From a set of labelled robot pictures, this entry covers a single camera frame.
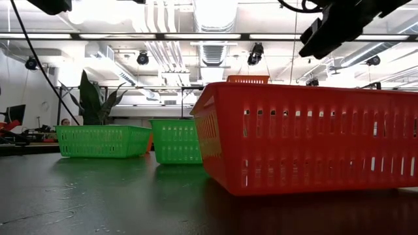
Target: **red plastic basket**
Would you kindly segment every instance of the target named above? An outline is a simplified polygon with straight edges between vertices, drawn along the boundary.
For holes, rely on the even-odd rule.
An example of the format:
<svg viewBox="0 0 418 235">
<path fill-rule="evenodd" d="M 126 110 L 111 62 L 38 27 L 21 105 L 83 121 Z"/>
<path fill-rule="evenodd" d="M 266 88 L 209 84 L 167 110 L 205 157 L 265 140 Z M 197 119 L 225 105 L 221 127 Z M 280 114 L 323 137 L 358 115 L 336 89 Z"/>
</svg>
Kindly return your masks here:
<svg viewBox="0 0 418 235">
<path fill-rule="evenodd" d="M 240 82 L 250 84 L 267 84 L 269 76 L 243 76 L 243 75 L 230 75 L 227 78 L 227 82 Z"/>
<path fill-rule="evenodd" d="M 418 186 L 418 93 L 223 82 L 191 114 L 234 195 Z"/>
</svg>

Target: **ceiling light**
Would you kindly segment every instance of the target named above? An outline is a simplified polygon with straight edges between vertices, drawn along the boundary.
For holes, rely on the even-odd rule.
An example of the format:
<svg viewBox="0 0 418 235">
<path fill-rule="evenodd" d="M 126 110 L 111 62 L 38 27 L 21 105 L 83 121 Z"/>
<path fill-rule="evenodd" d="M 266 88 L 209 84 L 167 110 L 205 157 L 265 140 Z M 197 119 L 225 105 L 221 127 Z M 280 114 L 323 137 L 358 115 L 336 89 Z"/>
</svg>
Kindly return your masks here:
<svg viewBox="0 0 418 235">
<path fill-rule="evenodd" d="M 384 42 L 386 40 L 406 40 L 408 35 L 360 35 L 355 40 L 376 40 Z"/>
<path fill-rule="evenodd" d="M 249 39 L 275 39 L 275 40 L 289 40 L 289 39 L 299 39 L 299 34 L 252 34 L 249 35 Z"/>
<path fill-rule="evenodd" d="M 117 89 L 118 87 L 117 86 L 108 86 L 107 88 L 108 89 Z M 134 86 L 121 86 L 119 89 L 120 90 L 125 90 L 125 89 L 137 89 L 137 88 L 134 87 Z"/>
<path fill-rule="evenodd" d="M 71 39 L 68 33 L 28 33 L 30 39 Z M 0 33 L 2 39 L 25 39 L 23 33 Z"/>
<path fill-rule="evenodd" d="M 236 42 L 190 42 L 190 46 L 238 46 Z"/>
<path fill-rule="evenodd" d="M 166 39 L 240 39 L 239 34 L 228 33 L 166 33 Z"/>
<path fill-rule="evenodd" d="M 86 20 L 100 20 L 109 24 L 118 24 L 127 18 L 121 5 L 114 0 L 73 1 L 68 19 L 73 24 L 82 24 Z"/>
<path fill-rule="evenodd" d="M 82 33 L 79 35 L 82 39 L 155 39 L 155 34 L 89 34 Z"/>
<path fill-rule="evenodd" d="M 181 87 L 170 87 L 170 86 L 144 86 L 143 89 L 182 89 Z"/>
</svg>

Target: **camera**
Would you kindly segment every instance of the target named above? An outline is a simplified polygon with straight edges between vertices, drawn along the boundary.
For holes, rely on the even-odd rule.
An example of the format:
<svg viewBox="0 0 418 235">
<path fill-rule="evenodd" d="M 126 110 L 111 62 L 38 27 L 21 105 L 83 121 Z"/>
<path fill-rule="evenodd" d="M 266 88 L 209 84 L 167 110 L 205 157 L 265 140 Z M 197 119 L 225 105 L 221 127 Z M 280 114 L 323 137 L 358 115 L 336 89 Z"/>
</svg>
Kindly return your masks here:
<svg viewBox="0 0 418 235">
<path fill-rule="evenodd" d="M 150 62 L 150 59 L 148 58 L 147 52 L 139 52 L 137 62 L 139 65 L 147 65 L 148 62 Z"/>
<path fill-rule="evenodd" d="M 256 65 L 260 62 L 262 55 L 264 54 L 264 48 L 261 42 L 256 42 L 253 49 L 249 53 L 248 65 Z"/>
<path fill-rule="evenodd" d="M 30 56 L 29 59 L 25 63 L 25 68 L 31 71 L 37 71 L 38 70 L 37 60 L 34 57 Z"/>
</svg>

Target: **computer monitor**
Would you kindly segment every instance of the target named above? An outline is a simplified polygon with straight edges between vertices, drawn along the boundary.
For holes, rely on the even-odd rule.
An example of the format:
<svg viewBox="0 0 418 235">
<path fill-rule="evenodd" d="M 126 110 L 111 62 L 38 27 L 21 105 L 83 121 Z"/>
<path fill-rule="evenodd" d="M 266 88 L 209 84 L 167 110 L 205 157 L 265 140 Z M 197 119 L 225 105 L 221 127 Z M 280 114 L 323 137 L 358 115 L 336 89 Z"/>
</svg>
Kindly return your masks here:
<svg viewBox="0 0 418 235">
<path fill-rule="evenodd" d="M 5 116 L 5 123 L 11 123 L 12 121 L 18 120 L 20 124 L 22 124 L 24 122 L 25 109 L 26 104 L 8 107 L 6 112 L 3 113 Z"/>
</svg>

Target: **basket rim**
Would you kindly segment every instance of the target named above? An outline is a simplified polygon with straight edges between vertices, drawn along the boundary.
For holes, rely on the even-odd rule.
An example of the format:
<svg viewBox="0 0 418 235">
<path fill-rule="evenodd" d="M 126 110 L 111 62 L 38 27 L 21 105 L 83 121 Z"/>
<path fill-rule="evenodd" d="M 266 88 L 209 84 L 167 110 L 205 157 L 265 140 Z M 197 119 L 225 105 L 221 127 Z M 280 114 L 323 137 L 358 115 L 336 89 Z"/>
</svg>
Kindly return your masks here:
<svg viewBox="0 0 418 235">
<path fill-rule="evenodd" d="M 148 121 L 195 121 L 194 119 L 149 119 Z"/>
<path fill-rule="evenodd" d="M 110 128 L 110 127 L 133 127 L 133 128 L 141 128 L 141 129 L 149 129 L 149 127 L 138 127 L 138 126 L 132 126 L 132 125 L 71 125 L 71 126 L 62 126 L 62 125 L 56 125 L 55 128 L 84 128 L 84 127 L 102 127 L 102 128 Z"/>
</svg>

